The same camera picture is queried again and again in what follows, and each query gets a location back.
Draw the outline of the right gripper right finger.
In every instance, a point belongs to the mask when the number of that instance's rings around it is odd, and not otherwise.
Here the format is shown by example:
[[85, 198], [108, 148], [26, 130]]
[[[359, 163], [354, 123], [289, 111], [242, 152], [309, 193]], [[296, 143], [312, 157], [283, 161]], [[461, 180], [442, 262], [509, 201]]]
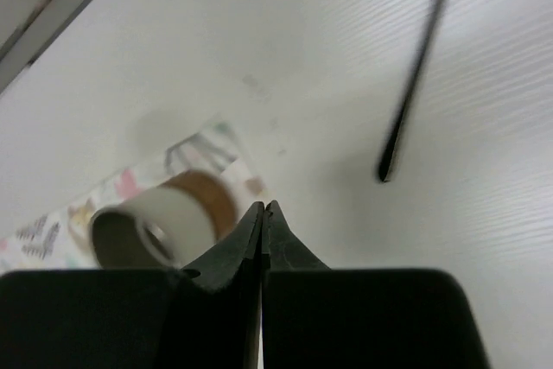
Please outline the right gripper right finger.
[[469, 301], [447, 272], [333, 270], [276, 202], [261, 237], [266, 367], [489, 367]]

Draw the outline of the floral animal print cloth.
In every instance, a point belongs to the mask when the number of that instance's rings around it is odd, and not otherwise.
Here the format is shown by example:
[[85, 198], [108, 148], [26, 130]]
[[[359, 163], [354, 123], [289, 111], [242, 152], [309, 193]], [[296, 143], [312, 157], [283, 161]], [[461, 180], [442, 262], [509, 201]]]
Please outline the floral animal print cloth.
[[229, 125], [214, 124], [152, 160], [118, 172], [88, 195], [2, 239], [1, 272], [101, 268], [88, 235], [92, 216], [191, 169], [215, 175], [227, 185], [237, 203], [238, 221], [251, 203], [264, 198], [265, 186], [250, 171]]

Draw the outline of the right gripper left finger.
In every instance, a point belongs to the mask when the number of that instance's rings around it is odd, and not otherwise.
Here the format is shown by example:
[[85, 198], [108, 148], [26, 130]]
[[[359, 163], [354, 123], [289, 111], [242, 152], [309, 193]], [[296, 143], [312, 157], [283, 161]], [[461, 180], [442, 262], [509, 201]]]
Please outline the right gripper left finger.
[[21, 270], [1, 279], [4, 368], [254, 368], [256, 202], [180, 270]]

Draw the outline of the stainless steel cup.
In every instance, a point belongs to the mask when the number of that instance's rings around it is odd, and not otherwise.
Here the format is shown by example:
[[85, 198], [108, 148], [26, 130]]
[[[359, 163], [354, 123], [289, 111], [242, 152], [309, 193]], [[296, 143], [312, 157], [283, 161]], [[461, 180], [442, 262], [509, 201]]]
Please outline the stainless steel cup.
[[237, 221], [237, 203], [227, 185], [191, 169], [99, 209], [88, 235], [103, 269], [181, 268], [228, 235]]

